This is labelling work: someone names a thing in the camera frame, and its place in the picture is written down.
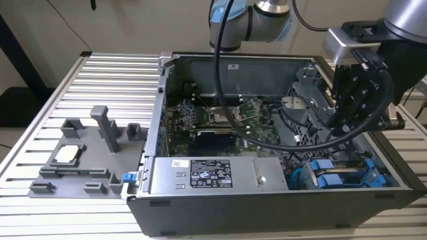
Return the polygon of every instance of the wire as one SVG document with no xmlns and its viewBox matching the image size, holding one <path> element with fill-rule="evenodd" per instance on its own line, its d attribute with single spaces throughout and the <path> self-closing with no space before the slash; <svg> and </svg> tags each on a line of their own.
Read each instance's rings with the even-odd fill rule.
<svg viewBox="0 0 427 240">
<path fill-rule="evenodd" d="M 335 151 L 331 151 L 329 154 L 336 154 L 336 153 L 340 153 L 340 152 L 345 152 L 348 149 L 340 149 L 340 150 L 335 150 Z"/>
<path fill-rule="evenodd" d="M 208 6 L 208 15 L 207 15 L 208 28 L 211 28 L 211 12 L 212 12 L 212 7 L 213 7 L 213 2 L 215 2 L 215 0 L 211 0 L 211 4 Z"/>
<path fill-rule="evenodd" d="M 279 114 L 283 114 L 284 117 L 285 117 L 293 124 L 301 126 L 303 128 L 307 128 L 307 130 L 308 130 L 311 133 L 315 133 L 315 132 L 317 132 L 317 131 L 320 130 L 320 129 L 317 129 L 317 128 L 315 128 L 315 127 L 312 127 L 312 126 L 309 126 L 309 125 L 307 125 L 307 124 L 296 121 L 296 120 L 288 115 L 287 111 L 284 111 L 283 109 L 279 109 Z"/>
<path fill-rule="evenodd" d="M 412 87 L 411 91 L 408 92 L 408 95 L 407 95 L 407 97 L 406 97 L 406 99 L 404 99 L 404 102 L 403 102 L 403 106 L 407 105 L 407 101 L 408 101 L 408 99 L 410 99 L 410 97 L 411 97 L 411 94 L 412 94 L 414 90 L 415 90 L 415 87 Z"/>
<path fill-rule="evenodd" d="M 221 78 L 220 78 L 220 53 L 221 53 L 221 42 L 223 42 L 223 35 L 224 35 L 224 29 L 225 29 L 225 23 L 227 23 L 227 18 L 229 15 L 229 11 L 232 8 L 235 0 L 228 0 L 224 8 L 224 13 L 220 18 L 220 23 L 219 23 L 219 29 L 216 33 L 216 40 L 215 40 L 215 51 L 213 51 L 213 73 L 215 73 L 215 88 L 216 88 L 216 93 L 219 97 L 219 103 L 223 108 L 223 112 L 225 114 L 227 120 L 229 122 L 231 127 L 233 128 L 235 132 L 243 137 L 248 142 L 252 144 L 260 146 L 261 148 L 271 149 L 275 151 L 283 151 L 283 152 L 309 152 L 309 151 L 316 151 L 316 150 L 323 150 L 327 149 L 335 145 L 339 145 L 348 140 L 353 139 L 359 134 L 364 132 L 364 130 L 369 127 L 373 121 L 379 119 L 381 114 L 384 113 L 386 108 L 390 105 L 390 102 L 392 101 L 394 98 L 394 81 L 392 77 L 390 76 L 388 72 L 381 69 L 381 68 L 375 68 L 373 70 L 373 75 L 379 77 L 383 81 L 383 98 L 377 104 L 377 108 L 372 112 L 372 114 L 364 119 L 363 123 L 352 130 L 349 131 L 344 136 L 340 136 L 335 138 L 333 140 L 313 144 L 313 145 L 303 145 L 303 146 L 285 146 L 285 145 L 277 145 L 277 144 L 269 144 L 265 142 L 261 142 L 252 137 L 247 136 L 244 131 L 237 127 L 233 116 L 228 110 L 227 107 L 227 102 L 224 98 L 224 92 L 223 92 L 223 86 L 221 86 Z"/>
<path fill-rule="evenodd" d="M 424 111 L 424 108 L 423 108 L 423 107 L 422 107 L 422 108 L 419 108 L 418 113 L 416 113 L 416 115 L 415 115 L 415 119 L 419 119 L 419 117 L 420 117 L 420 115 L 422 115 L 423 111 Z"/>
<path fill-rule="evenodd" d="M 87 46 L 88 50 L 92 52 L 92 48 L 89 47 L 89 45 L 87 44 L 87 42 L 83 40 L 83 38 L 80 37 L 80 35 L 76 33 L 76 31 L 73 30 L 73 28 L 69 26 L 64 16 L 61 15 L 60 11 L 57 10 L 57 8 L 55 7 L 55 5 L 52 4 L 51 0 L 45 0 L 48 2 L 48 4 L 52 6 L 52 8 L 55 9 L 55 11 L 57 12 L 60 18 L 64 20 L 67 27 L 69 28 L 69 30 L 73 32 L 73 34 L 77 36 L 77 38 L 81 40 L 81 42 L 84 43 L 84 45 Z"/>
<path fill-rule="evenodd" d="M 4 144 L 1 144 L 1 143 L 0 143 L 0 146 L 1 146 L 1 147 L 4 147 L 4 148 L 7 148 L 7 149 L 12 149 L 12 147 L 11 147 L 11 146 L 4 145 Z"/>
<path fill-rule="evenodd" d="M 283 115 L 283 112 L 284 110 L 283 109 L 279 109 L 279 117 L 280 117 L 280 120 L 281 120 L 281 123 L 284 124 L 285 128 L 293 133 L 293 135 L 299 135 L 299 133 L 293 130 L 293 127 L 291 127 L 291 125 L 288 124 L 287 120 L 285 120 L 285 117 Z"/>
<path fill-rule="evenodd" d="M 313 27 L 304 21 L 301 15 L 300 15 L 299 9 L 296 7 L 296 0 L 292 0 L 292 7 L 293 7 L 293 12 L 297 17 L 297 20 L 300 21 L 300 24 L 303 24 L 303 26 L 307 29 L 309 29 L 311 31 L 315 31 L 315 32 L 327 32 L 328 31 L 328 29 L 329 29 L 328 27 Z"/>
</svg>

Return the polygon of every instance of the aluminum extrusion table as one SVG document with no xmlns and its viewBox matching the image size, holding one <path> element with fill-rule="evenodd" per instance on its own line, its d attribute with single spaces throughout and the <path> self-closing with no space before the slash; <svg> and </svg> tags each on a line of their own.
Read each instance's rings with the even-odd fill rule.
<svg viewBox="0 0 427 240">
<path fill-rule="evenodd" d="M 0 237 L 11 240 L 148 239 L 121 199 L 28 198 L 28 187 L 63 136 L 67 117 L 89 117 L 107 105 L 119 126 L 149 126 L 157 90 L 156 55 L 93 53 L 79 58 L 49 101 L 0 164 Z M 410 167 L 427 184 L 427 130 L 399 106 L 406 129 L 384 132 Z M 193 236 L 195 239 L 426 240 L 427 197 L 407 208 L 387 210 L 351 230 Z"/>
</svg>

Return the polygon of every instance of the motherboard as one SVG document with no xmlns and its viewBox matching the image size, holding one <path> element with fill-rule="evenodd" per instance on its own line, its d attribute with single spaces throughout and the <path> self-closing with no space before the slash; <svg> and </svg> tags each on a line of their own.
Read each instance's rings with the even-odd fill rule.
<svg viewBox="0 0 427 240">
<path fill-rule="evenodd" d="M 239 105 L 228 107 L 236 124 L 252 138 L 279 144 L 280 138 L 264 99 L 256 96 L 239 96 L 237 102 Z M 207 103 L 208 100 L 193 94 L 192 99 L 184 99 L 176 106 L 167 108 L 169 156 L 277 157 L 277 152 L 256 146 L 239 137 L 221 107 L 209 106 Z"/>
</svg>

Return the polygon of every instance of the warning label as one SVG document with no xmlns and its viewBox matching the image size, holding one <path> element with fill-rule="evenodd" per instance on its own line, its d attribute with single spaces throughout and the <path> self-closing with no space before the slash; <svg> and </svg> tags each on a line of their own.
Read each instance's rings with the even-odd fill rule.
<svg viewBox="0 0 427 240">
<path fill-rule="evenodd" d="M 229 160 L 191 160 L 192 188 L 232 188 L 232 168 Z"/>
</svg>

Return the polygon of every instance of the gray post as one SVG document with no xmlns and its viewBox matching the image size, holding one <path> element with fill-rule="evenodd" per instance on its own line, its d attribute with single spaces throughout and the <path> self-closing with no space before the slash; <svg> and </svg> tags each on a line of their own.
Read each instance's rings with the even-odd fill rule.
<svg viewBox="0 0 427 240">
<path fill-rule="evenodd" d="M 92 111 L 91 111 L 91 118 L 97 121 L 99 130 L 100 130 L 101 135 L 104 136 L 109 151 L 112 153 L 116 153 L 120 151 L 120 146 L 119 146 L 119 143 L 116 140 L 115 131 L 113 131 L 112 126 L 109 124 L 107 113 L 108 113 L 107 106 L 96 105 L 96 106 L 93 106 Z"/>
</svg>

